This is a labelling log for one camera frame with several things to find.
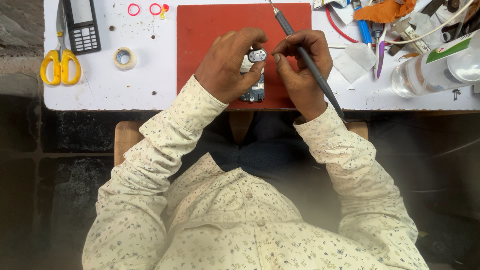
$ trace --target white table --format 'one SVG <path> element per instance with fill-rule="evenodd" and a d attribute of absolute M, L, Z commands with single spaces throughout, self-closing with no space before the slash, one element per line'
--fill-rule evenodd
<path fill-rule="evenodd" d="M 306 0 L 276 0 L 275 2 L 305 2 Z M 136 3 L 141 12 L 128 15 L 129 4 Z M 168 4 L 166 20 L 149 12 L 152 3 Z M 249 4 L 263 0 L 95 0 L 95 10 L 102 51 L 78 56 L 82 78 L 74 86 L 45 85 L 45 105 L 51 110 L 164 110 L 176 96 L 177 89 L 177 6 L 192 4 Z M 45 53 L 57 46 L 56 15 L 58 0 L 45 0 Z M 344 25 L 332 11 L 337 25 L 348 35 L 360 40 L 356 22 Z M 312 28 L 325 32 L 331 43 L 349 44 L 330 25 L 325 10 L 312 11 Z M 120 47 L 131 48 L 138 56 L 132 70 L 122 71 L 113 62 L 113 54 Z M 335 58 L 341 49 L 331 49 Z M 408 51 L 391 57 L 385 53 L 380 80 L 375 81 L 373 71 L 353 85 L 336 68 L 328 82 L 341 107 L 346 110 L 480 110 L 480 95 L 465 87 L 457 101 L 453 93 L 445 91 L 416 98 L 401 98 L 391 88 L 393 69 L 398 58 Z"/>

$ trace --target clear bottle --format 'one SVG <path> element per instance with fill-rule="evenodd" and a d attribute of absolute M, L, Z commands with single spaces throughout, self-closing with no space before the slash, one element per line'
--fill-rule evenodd
<path fill-rule="evenodd" d="M 392 74 L 395 93 L 423 96 L 480 83 L 480 30 L 399 65 Z"/>

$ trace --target person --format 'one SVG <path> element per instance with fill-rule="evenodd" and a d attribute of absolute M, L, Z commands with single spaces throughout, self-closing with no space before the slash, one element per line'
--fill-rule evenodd
<path fill-rule="evenodd" d="M 216 159 L 206 153 L 170 183 L 185 167 L 182 157 L 201 143 L 202 132 L 259 80 L 264 62 L 244 75 L 240 67 L 250 47 L 262 48 L 267 41 L 258 28 L 218 37 L 171 107 L 140 128 L 145 139 L 125 153 L 98 191 L 85 270 L 428 269 L 415 247 L 416 226 L 393 179 L 375 160 L 375 147 L 346 129 L 296 53 L 294 45 L 301 43 L 328 78 L 333 61 L 321 31 L 298 31 L 272 54 L 301 113 L 294 129 L 311 157 L 326 164 L 339 194 L 339 233 L 304 222 L 291 200 L 242 166 L 223 170 L 228 161 L 238 164 L 228 154 Z M 295 57 L 298 71 L 288 56 Z M 277 148 L 281 143 L 249 155 L 258 160 L 255 155 Z M 297 155 L 295 148 L 287 149 Z M 272 159 L 266 163 L 277 162 Z M 282 159 L 279 154 L 278 162 L 286 164 Z M 295 173 L 302 174 L 293 170 L 284 178 L 295 183 Z"/>

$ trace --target orange cloth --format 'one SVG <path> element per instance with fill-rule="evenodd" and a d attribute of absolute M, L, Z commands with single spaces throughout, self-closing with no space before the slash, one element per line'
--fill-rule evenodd
<path fill-rule="evenodd" d="M 396 19 L 409 14 L 415 8 L 417 0 L 404 0 L 400 5 L 395 0 L 386 0 L 374 6 L 363 7 L 353 15 L 355 20 L 373 21 L 379 24 L 389 24 Z"/>

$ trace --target pink ring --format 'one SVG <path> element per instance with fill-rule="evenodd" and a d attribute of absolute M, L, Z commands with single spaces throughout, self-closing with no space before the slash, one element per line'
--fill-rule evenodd
<path fill-rule="evenodd" d="M 160 12 L 159 12 L 159 13 L 153 13 L 153 12 L 152 12 L 152 7 L 153 7 L 153 6 L 158 6 L 158 7 L 160 8 Z M 159 4 L 153 3 L 153 4 L 150 6 L 150 13 L 151 13 L 153 16 L 160 15 L 160 13 L 162 13 L 162 7 L 161 7 Z"/>
<path fill-rule="evenodd" d="M 135 14 L 130 13 L 130 8 L 131 8 L 132 6 L 135 6 L 135 7 L 138 8 L 138 12 L 137 12 L 137 13 L 135 13 Z M 130 6 L 128 6 L 128 14 L 129 14 L 130 16 L 137 16 L 138 13 L 140 13 L 140 7 L 139 7 L 137 4 L 130 4 Z"/>

